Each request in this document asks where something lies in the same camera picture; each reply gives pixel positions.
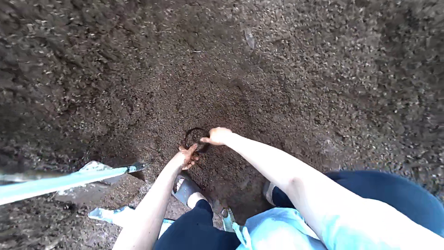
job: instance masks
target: slipper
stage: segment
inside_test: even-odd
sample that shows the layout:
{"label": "slipper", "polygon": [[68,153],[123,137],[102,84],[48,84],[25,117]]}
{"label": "slipper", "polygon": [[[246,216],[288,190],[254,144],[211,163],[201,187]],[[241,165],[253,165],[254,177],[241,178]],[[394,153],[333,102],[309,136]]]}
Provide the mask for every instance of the slipper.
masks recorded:
{"label": "slipper", "polygon": [[262,190],[262,194],[264,195],[265,199],[267,199],[267,201],[273,205],[276,206],[273,203],[273,189],[276,187],[275,184],[271,183],[269,180],[267,180],[264,184],[264,189]]}
{"label": "slipper", "polygon": [[[179,189],[175,191],[177,187],[177,183],[180,179],[183,179],[182,184],[180,185]],[[171,191],[171,194],[176,197],[180,202],[188,206],[188,198],[194,193],[201,193],[205,199],[208,201],[210,205],[212,205],[211,200],[202,193],[202,190],[199,188],[199,186],[186,174],[186,172],[182,171],[180,172],[176,180],[174,181],[173,190]]]}

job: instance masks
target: dirt ground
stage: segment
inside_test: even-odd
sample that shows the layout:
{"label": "dirt ground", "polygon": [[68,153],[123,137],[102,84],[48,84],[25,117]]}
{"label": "dirt ground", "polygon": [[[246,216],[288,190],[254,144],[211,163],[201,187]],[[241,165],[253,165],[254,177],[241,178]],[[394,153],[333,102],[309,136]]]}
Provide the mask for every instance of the dirt ground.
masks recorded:
{"label": "dirt ground", "polygon": [[[225,126],[320,171],[380,169],[444,199],[443,6],[1,0],[1,168],[150,161],[148,184],[127,177],[98,203],[136,205],[188,129]],[[239,222],[268,208],[264,177],[227,147],[189,173]],[[119,231],[51,195],[0,209],[5,249],[106,249]]]}

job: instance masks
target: dirty hand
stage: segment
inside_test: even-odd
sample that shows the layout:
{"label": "dirty hand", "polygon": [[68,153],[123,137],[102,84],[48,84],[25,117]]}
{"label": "dirty hand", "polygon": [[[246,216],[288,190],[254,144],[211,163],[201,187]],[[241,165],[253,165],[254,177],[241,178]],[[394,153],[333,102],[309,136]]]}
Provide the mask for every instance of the dirty hand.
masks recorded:
{"label": "dirty hand", "polygon": [[210,130],[210,138],[202,137],[200,139],[201,142],[207,142],[213,145],[225,145],[224,141],[228,136],[233,134],[231,130],[226,128],[217,127],[215,129]]}
{"label": "dirty hand", "polygon": [[174,155],[170,163],[174,166],[181,168],[182,170],[190,169],[196,161],[199,159],[197,156],[193,156],[194,151],[196,151],[197,143],[192,145],[189,149],[184,147],[179,147],[179,152]]}

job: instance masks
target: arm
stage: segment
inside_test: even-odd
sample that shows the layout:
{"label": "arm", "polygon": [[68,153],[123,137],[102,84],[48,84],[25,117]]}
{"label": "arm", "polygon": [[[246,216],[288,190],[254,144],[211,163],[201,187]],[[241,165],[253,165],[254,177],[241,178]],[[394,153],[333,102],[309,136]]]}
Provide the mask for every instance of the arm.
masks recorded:
{"label": "arm", "polygon": [[422,249],[444,239],[381,201],[364,199],[297,158],[216,128],[201,141],[227,145],[290,198],[328,249]]}
{"label": "arm", "polygon": [[139,203],[134,212],[134,217],[122,229],[114,250],[150,250],[157,240],[160,227],[165,216],[168,201],[174,180],[182,169],[188,169],[198,160],[192,154],[196,150],[197,144],[186,150],[179,148],[173,159],[171,159],[156,181]]}
{"label": "arm", "polygon": [[326,216],[344,213],[350,204],[362,199],[284,151],[244,138],[229,129],[212,129],[210,138],[202,138],[202,141],[227,145],[242,155],[287,194],[318,236],[322,235]]}

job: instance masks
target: leg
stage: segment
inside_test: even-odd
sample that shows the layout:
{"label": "leg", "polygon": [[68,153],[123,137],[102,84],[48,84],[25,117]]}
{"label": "leg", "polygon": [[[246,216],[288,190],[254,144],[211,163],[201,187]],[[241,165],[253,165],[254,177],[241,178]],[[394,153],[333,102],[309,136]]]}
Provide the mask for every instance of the leg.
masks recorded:
{"label": "leg", "polygon": [[158,250],[234,250],[240,245],[235,233],[213,227],[213,211],[206,200],[200,200],[189,212],[177,219],[156,242]]}
{"label": "leg", "polygon": [[[415,183],[394,174],[377,171],[341,171],[326,174],[355,194],[389,204],[412,221],[444,237],[444,207]],[[273,189],[273,203],[294,208],[282,190]]]}

